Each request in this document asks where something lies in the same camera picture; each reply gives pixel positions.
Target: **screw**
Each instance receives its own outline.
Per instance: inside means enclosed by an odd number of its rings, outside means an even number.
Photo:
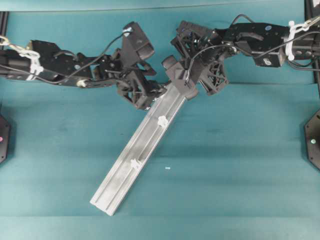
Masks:
[[[272,26],[270,26],[270,25],[268,25],[268,26],[265,27],[265,30],[266,30],[266,31],[270,31],[271,29],[272,29]]]

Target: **metal frame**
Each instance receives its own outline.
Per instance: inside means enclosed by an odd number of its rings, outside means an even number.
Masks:
[[[320,15],[320,5],[314,6],[315,0],[304,0],[304,19],[308,20]],[[320,60],[317,60],[312,64],[313,69],[320,68]],[[320,97],[320,72],[313,72],[314,81],[318,84],[318,92]]]
[[[8,25],[8,11],[0,11],[0,35],[5,36],[7,33]]]
[[[90,203],[112,216],[147,163],[186,98],[172,83],[144,117]]]

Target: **metal rail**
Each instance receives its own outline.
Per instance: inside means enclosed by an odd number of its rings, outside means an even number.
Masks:
[[[170,83],[144,117],[90,203],[112,216],[186,98]]]

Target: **white rope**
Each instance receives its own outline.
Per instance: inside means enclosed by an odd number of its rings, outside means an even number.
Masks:
[[[30,59],[30,73],[39,75],[44,70],[44,68],[40,65],[40,54],[38,52],[30,50],[28,47],[25,48],[16,44],[12,44],[5,36],[0,35],[0,39],[2,39],[0,46],[8,46],[9,48],[15,50],[21,57]],[[36,79],[36,77],[31,74],[26,78],[27,81],[34,79]]]
[[[0,35],[0,46],[8,46],[9,48],[15,50],[21,57],[26,57],[31,60],[36,60],[40,58],[40,54],[36,51],[29,50],[28,47],[24,48],[22,46],[13,44],[9,41],[9,39],[5,36]]]

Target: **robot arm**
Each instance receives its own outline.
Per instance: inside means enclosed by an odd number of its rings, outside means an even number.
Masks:
[[[285,61],[297,70],[305,69],[296,60],[315,60],[320,55],[320,18],[305,23],[280,26],[269,23],[234,23],[227,29],[210,29],[182,21],[171,44],[181,55],[178,61],[172,55],[162,65],[179,92],[187,99],[198,94],[199,82],[208,95],[218,93],[228,83],[224,59],[243,53],[252,57],[260,67],[281,67]]]
[[[145,61],[154,54],[154,48],[136,22],[126,25],[116,39],[120,37],[121,49],[116,49],[113,55],[103,53],[98,57],[74,54],[40,40],[32,40],[23,48],[2,37],[1,44],[12,49],[0,50],[0,76],[21,81],[39,79],[52,85],[83,89],[116,85],[122,97],[137,109],[145,110],[166,90],[156,81],[146,79],[156,74]]]

